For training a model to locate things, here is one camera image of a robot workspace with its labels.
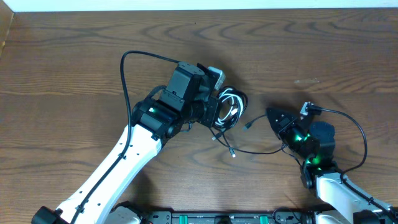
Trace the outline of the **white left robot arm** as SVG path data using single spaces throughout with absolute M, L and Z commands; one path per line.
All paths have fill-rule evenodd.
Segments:
M 41 207 L 32 223 L 104 223 L 139 171 L 185 123 L 212 127 L 220 101 L 212 87 L 155 87 L 129 112 L 122 136 L 88 180 L 55 210 Z

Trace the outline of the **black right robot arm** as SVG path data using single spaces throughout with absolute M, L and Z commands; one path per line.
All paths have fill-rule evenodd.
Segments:
M 314 121 L 325 109 L 304 103 L 298 116 L 288 111 L 267 108 L 266 116 L 279 140 L 298 154 L 301 180 L 316 198 L 331 205 L 331 210 L 315 210 L 304 223 L 397 223 L 397 208 L 378 200 L 355 185 L 333 159 L 335 128 Z

